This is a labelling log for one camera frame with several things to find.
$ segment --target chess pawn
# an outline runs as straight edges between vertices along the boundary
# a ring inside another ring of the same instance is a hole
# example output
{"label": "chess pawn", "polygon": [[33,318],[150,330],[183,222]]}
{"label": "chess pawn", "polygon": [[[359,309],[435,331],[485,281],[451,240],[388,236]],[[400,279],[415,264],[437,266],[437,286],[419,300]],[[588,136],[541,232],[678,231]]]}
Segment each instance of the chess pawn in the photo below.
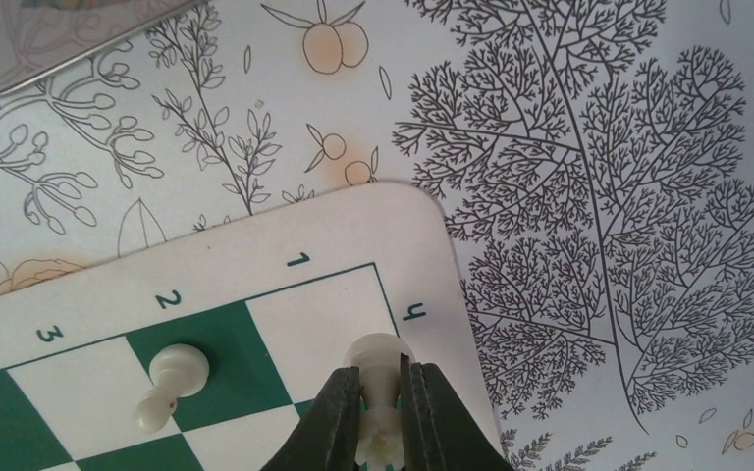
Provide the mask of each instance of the chess pawn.
{"label": "chess pawn", "polygon": [[197,348],[175,344],[160,350],[148,366],[154,388],[137,406],[136,426],[146,434],[158,432],[178,408],[178,398],[203,389],[209,377],[209,361]]}
{"label": "chess pawn", "polygon": [[370,334],[355,341],[346,353],[346,366],[359,368],[365,412],[359,418],[357,464],[369,469],[404,467],[401,412],[401,353],[413,362],[408,345],[391,334]]}

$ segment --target tree illustration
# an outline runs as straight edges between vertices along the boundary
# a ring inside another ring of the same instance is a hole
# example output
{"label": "tree illustration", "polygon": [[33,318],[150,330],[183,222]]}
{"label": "tree illustration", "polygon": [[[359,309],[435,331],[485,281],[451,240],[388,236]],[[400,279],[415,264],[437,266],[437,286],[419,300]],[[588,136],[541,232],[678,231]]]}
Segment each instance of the tree illustration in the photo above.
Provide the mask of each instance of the tree illustration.
{"label": "tree illustration", "polygon": [[218,11],[209,3],[193,7],[189,12],[170,18],[150,29],[146,36],[154,48],[149,52],[158,68],[183,67],[191,80],[194,95],[179,98],[167,89],[165,96],[153,95],[163,109],[163,119],[175,118],[176,137],[186,143],[183,152],[194,151],[200,170],[221,166],[229,172],[229,180],[221,186],[237,195],[242,208],[252,216],[255,206],[270,198],[259,177],[273,166],[272,158],[281,145],[274,142],[269,113],[256,116],[250,108],[246,113],[246,133],[230,132],[230,107],[215,111],[206,100],[206,91],[220,87],[226,76],[224,66],[215,62],[218,38],[215,30],[221,24]]}
{"label": "tree illustration", "polygon": [[749,363],[754,183],[732,176],[732,62],[691,47],[637,63],[663,0],[406,3],[466,50],[412,77],[393,141],[422,156],[415,184],[459,196],[452,237],[486,247],[463,287],[503,417],[547,418],[612,355],[643,427]]}

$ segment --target green square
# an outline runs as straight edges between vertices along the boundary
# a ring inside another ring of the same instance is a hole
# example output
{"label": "green square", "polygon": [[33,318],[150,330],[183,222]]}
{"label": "green square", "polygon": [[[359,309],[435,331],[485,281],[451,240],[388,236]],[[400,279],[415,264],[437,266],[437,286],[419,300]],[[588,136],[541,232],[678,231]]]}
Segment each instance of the green square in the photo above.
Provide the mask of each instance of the green square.
{"label": "green square", "polygon": [[80,471],[203,471],[183,435],[109,451],[77,461]]}
{"label": "green square", "polygon": [[310,404],[313,403],[313,399],[309,399],[303,402],[300,402],[298,404],[294,404],[294,407],[296,408],[296,413],[299,414],[299,419],[304,418],[304,414],[307,413],[307,409],[310,408]]}
{"label": "green square", "polygon": [[291,403],[244,302],[146,327],[126,337],[146,371],[154,355],[173,343],[195,346],[209,360],[206,386],[182,398],[173,414],[182,431]]}
{"label": "green square", "polygon": [[69,461],[16,382],[0,370],[0,471],[44,469]]}

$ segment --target white chess piece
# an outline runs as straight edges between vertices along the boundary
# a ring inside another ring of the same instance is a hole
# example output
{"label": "white chess piece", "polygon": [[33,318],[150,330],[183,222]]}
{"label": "white chess piece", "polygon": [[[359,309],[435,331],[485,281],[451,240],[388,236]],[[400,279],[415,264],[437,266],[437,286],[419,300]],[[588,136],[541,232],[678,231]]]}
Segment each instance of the white chess piece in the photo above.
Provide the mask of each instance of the white chess piece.
{"label": "white chess piece", "polygon": [[203,389],[209,377],[209,361],[197,348],[176,344],[160,350],[148,365],[154,384],[134,413],[136,426],[146,434],[162,429],[178,408],[178,398]]}
{"label": "white chess piece", "polygon": [[396,408],[401,391],[401,353],[414,361],[411,349],[391,334],[369,334],[355,341],[346,353],[346,366],[359,368],[365,412],[359,418],[357,464],[369,469],[395,469],[405,465],[401,412]]}

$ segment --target line drawing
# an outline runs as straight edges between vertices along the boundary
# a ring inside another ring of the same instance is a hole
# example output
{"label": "line drawing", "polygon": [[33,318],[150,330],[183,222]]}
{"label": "line drawing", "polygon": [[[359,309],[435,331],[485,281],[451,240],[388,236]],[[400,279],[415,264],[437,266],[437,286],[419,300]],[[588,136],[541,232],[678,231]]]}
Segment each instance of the line drawing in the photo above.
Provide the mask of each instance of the line drawing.
{"label": "line drawing", "polygon": [[306,124],[307,131],[310,132],[310,136],[313,140],[319,144],[319,151],[313,157],[313,160],[307,166],[305,173],[315,169],[326,157],[330,160],[340,160],[346,155],[348,145],[346,141],[336,133],[329,133],[322,135],[322,133],[312,124]]}
{"label": "line drawing", "polygon": [[[406,4],[465,51],[411,77],[393,143],[420,154],[418,187],[459,196],[450,235],[486,247],[463,288],[502,418],[546,419],[611,355],[648,433],[642,415],[749,364],[754,183],[731,176],[746,103],[729,58],[694,46],[635,65],[663,1]],[[577,32],[591,28],[613,32]]]}
{"label": "line drawing", "polygon": [[[338,161],[346,156],[348,144],[342,136],[336,133],[323,135],[314,125],[308,123],[306,126],[307,131],[310,132],[310,136],[313,137],[313,140],[319,145],[319,150],[316,152],[316,155],[314,155],[313,160],[310,161],[310,164],[308,164],[307,169],[304,171],[305,173],[315,169],[326,158],[332,161]],[[380,149],[374,147],[374,150],[371,151],[371,156],[368,162],[357,159],[346,164],[343,169],[346,183],[348,183],[349,186],[355,186],[357,184],[377,182],[375,174],[379,164]]]}
{"label": "line drawing", "polygon": [[296,204],[314,196],[314,190],[306,191],[304,184],[300,184],[293,193],[282,190],[282,199],[289,204]]}
{"label": "line drawing", "polygon": [[727,25],[732,22],[732,6],[730,5],[730,0],[719,0],[718,13]]}
{"label": "line drawing", "polygon": [[83,266],[58,258],[28,259],[10,272],[0,261],[0,295],[53,280],[83,268]]}
{"label": "line drawing", "polygon": [[163,171],[152,165],[156,160],[154,156],[143,150],[131,150],[131,143],[150,141],[154,134],[141,128],[135,117],[120,117],[116,124],[107,117],[117,105],[116,98],[104,91],[93,93],[92,98],[78,98],[98,84],[108,89],[139,88],[140,82],[129,75],[129,66],[113,59],[118,53],[131,50],[132,44],[123,42],[87,60],[87,73],[68,83],[60,83],[61,77],[48,78],[27,90],[0,98],[0,171],[28,186],[23,209],[25,217],[33,224],[44,222],[58,235],[66,233],[65,225],[54,216],[50,205],[69,212],[86,226],[96,226],[93,212],[80,202],[82,191],[97,189],[98,184],[86,172],[50,169],[51,161],[56,160],[61,151],[51,154],[47,130],[32,131],[30,127],[35,124],[12,123],[14,113],[36,106],[56,113],[72,132],[112,158],[114,169],[126,188],[133,186],[131,175],[163,177]]}
{"label": "line drawing", "polygon": [[229,216],[229,215],[227,215],[227,216],[224,216],[224,222],[223,222],[223,223],[221,223],[221,224],[217,224],[217,223],[216,223],[216,224],[213,224],[213,225],[211,225],[211,226],[207,226],[207,223],[206,223],[206,216],[204,216],[203,214],[201,214],[201,215],[200,215],[200,216],[199,216],[199,217],[197,218],[197,222],[196,222],[195,224],[193,224],[193,225],[192,225],[192,229],[193,229],[193,230],[194,230],[195,232],[199,233],[199,232],[201,232],[201,231],[206,231],[207,229],[210,229],[210,228],[215,228],[215,227],[217,227],[217,226],[221,226],[222,224],[229,224],[229,223],[230,223],[231,221],[232,221],[232,220],[230,219],[230,216]]}
{"label": "line drawing", "polygon": [[252,49],[250,48],[249,44],[247,44],[247,47],[244,49],[244,73],[249,74],[249,66],[252,62]]}
{"label": "line drawing", "polygon": [[[543,467],[536,461],[542,460],[542,452],[548,446],[553,434],[545,433],[530,441],[524,447],[515,446],[516,429],[504,430],[501,434],[501,443],[505,449],[505,459],[508,461],[513,471],[525,471],[528,469],[546,469],[546,470],[571,470],[584,471],[583,465],[591,461],[591,458],[610,445],[614,439],[604,437],[599,440],[591,441],[585,446],[578,446],[574,451],[566,453],[563,457],[556,459],[553,464]],[[617,471],[640,471],[644,465],[657,453],[644,453],[637,455],[627,463],[617,468]]]}
{"label": "line drawing", "polygon": [[353,21],[363,5],[364,1],[329,21],[325,0],[316,0],[318,22],[264,4],[261,8],[287,26],[305,29],[302,52],[307,65],[317,74],[332,75],[342,67],[359,66],[368,54],[368,36],[362,26]]}
{"label": "line drawing", "polygon": [[378,68],[380,74],[380,84],[383,86],[383,93],[386,94],[386,99],[392,100],[392,80],[389,78],[389,73],[383,66]]}
{"label": "line drawing", "polygon": [[355,160],[346,165],[346,182],[350,186],[355,186],[364,183],[377,182],[377,177],[374,174],[377,172],[377,165],[379,164],[380,150],[374,147],[371,151],[371,159],[369,162],[362,160]]}
{"label": "line drawing", "polygon": [[221,186],[237,195],[247,215],[252,216],[255,207],[270,197],[259,177],[270,170],[276,160],[272,156],[282,146],[273,140],[276,133],[270,131],[270,113],[265,113],[259,121],[252,108],[248,108],[246,125],[249,136],[241,137],[238,134],[226,135],[229,106],[223,106],[215,113],[210,110],[204,92],[220,87],[226,79],[221,75],[224,66],[214,62],[218,50],[214,34],[220,24],[217,10],[211,4],[203,3],[146,33],[154,48],[149,57],[154,59],[155,65],[170,68],[180,63],[188,72],[194,88],[194,96],[179,99],[167,88],[165,98],[157,95],[152,98],[163,109],[164,120],[173,116],[177,119],[175,136],[188,139],[182,151],[195,151],[201,171],[209,165],[223,165],[229,171],[230,181]]}
{"label": "line drawing", "polygon": [[703,413],[701,414],[701,418],[700,418],[700,419],[698,419],[698,423],[699,423],[699,424],[703,424],[704,422],[706,422],[706,421],[708,421],[708,420],[712,419],[712,418],[713,418],[713,416],[714,416],[714,415],[716,414],[716,412],[718,412],[718,409],[717,409],[717,408],[715,408],[715,407],[712,407],[712,408],[709,408],[709,409],[705,410],[705,411],[704,411],[704,412],[703,412]]}
{"label": "line drawing", "polygon": [[142,198],[123,215],[117,234],[117,256],[123,257],[166,241],[166,234]]}
{"label": "line drawing", "polygon": [[741,421],[741,428],[735,429],[729,434],[724,442],[721,454],[727,453],[731,448],[738,451],[745,451],[754,446],[754,426],[753,426],[753,409],[747,411],[744,419]]}

